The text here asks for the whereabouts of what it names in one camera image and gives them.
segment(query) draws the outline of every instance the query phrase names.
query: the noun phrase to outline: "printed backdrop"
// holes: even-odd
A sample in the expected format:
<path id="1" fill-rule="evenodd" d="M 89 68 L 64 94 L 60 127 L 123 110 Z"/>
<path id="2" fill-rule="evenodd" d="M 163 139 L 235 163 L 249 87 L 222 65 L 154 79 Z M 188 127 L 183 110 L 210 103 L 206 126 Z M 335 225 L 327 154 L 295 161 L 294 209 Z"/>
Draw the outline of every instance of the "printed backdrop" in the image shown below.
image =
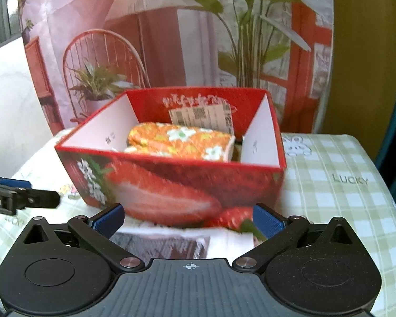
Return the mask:
<path id="1" fill-rule="evenodd" d="M 328 85 L 333 0 L 18 0 L 53 134 L 125 89 L 268 90 L 282 131 L 310 133 Z"/>

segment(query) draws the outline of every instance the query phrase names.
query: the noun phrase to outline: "gray ribbed plate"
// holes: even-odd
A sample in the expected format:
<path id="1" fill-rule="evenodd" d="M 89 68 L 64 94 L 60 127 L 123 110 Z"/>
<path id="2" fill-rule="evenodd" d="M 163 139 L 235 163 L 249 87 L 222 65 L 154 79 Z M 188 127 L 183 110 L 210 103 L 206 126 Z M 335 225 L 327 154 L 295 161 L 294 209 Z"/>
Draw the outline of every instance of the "gray ribbed plate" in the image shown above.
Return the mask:
<path id="1" fill-rule="evenodd" d="M 22 315 L 16 312 L 9 314 L 19 316 Z M 217 259 L 154 260 L 144 272 L 120 276 L 107 297 L 73 317 L 304 315 L 275 301 L 258 276 L 235 272 L 225 260 Z"/>

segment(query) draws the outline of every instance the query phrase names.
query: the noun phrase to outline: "tablecloth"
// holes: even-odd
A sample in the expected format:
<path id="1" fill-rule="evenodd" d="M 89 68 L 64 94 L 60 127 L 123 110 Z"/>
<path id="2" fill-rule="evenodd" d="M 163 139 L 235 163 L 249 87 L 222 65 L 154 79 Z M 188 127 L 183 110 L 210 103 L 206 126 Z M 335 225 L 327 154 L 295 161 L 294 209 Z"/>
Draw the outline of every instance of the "tablecloth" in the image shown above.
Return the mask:
<path id="1" fill-rule="evenodd" d="M 52 211 L 27 209 L 14 217 L 0 215 L 0 263 L 31 217 L 42 215 L 49 222 L 63 223 L 98 211 L 71 190 L 69 176 L 54 151 L 65 133 L 50 140 L 14 176 L 29 180 L 37 189 L 60 191 L 61 205 Z M 283 144 L 288 169 L 276 211 L 284 216 L 302 215 L 314 223 L 345 217 L 382 277 L 372 313 L 396 317 L 396 205 L 374 164 L 359 142 L 347 135 L 285 133 Z"/>

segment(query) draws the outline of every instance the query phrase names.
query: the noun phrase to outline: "white plant pot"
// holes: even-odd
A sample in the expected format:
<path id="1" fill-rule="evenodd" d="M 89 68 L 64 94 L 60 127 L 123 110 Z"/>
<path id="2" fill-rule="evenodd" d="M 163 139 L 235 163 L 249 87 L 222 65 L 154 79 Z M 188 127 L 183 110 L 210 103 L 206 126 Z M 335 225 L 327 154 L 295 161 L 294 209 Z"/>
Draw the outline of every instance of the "white plant pot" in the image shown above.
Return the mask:
<path id="1" fill-rule="evenodd" d="M 93 114 L 96 110 L 102 108 L 106 103 L 110 102 L 112 99 L 105 99 L 105 100 L 85 100 L 87 104 L 87 111 L 88 114 Z"/>

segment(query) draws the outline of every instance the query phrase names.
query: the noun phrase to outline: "metal screw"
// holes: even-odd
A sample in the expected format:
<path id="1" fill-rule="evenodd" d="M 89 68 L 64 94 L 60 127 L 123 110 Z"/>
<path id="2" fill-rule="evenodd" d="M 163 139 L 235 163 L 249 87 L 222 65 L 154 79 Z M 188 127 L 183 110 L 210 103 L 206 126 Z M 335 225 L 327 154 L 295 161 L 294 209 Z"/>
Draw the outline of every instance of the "metal screw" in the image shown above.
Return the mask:
<path id="1" fill-rule="evenodd" d="M 141 264 L 141 260 L 136 257 L 125 257 L 120 260 L 120 265 L 125 268 L 135 268 Z"/>
<path id="2" fill-rule="evenodd" d="M 242 268 L 252 268 L 257 264 L 257 261 L 252 257 L 241 257 L 236 260 L 236 264 Z"/>

